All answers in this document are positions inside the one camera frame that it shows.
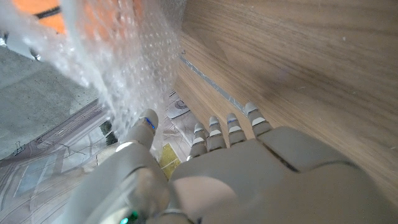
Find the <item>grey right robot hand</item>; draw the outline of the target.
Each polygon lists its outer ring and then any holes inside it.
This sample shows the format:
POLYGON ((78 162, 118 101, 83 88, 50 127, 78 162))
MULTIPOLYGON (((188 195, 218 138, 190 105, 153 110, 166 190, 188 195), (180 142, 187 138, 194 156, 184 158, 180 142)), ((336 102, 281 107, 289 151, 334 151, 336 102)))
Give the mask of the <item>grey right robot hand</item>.
POLYGON ((1 30, 1 47, 23 55, 29 59, 40 61, 41 56, 33 48, 26 45, 18 36, 1 30))

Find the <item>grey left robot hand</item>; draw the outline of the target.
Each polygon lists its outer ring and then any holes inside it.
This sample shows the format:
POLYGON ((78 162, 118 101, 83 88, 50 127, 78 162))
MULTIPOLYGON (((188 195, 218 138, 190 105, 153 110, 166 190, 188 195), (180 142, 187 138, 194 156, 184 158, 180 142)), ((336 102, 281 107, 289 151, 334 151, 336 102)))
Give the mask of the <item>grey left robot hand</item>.
POLYGON ((62 223, 396 223, 397 207, 331 146, 273 128, 245 106, 254 137, 235 114, 195 125, 187 160, 166 177, 150 154, 159 119, 141 113, 126 142, 76 188, 62 223))

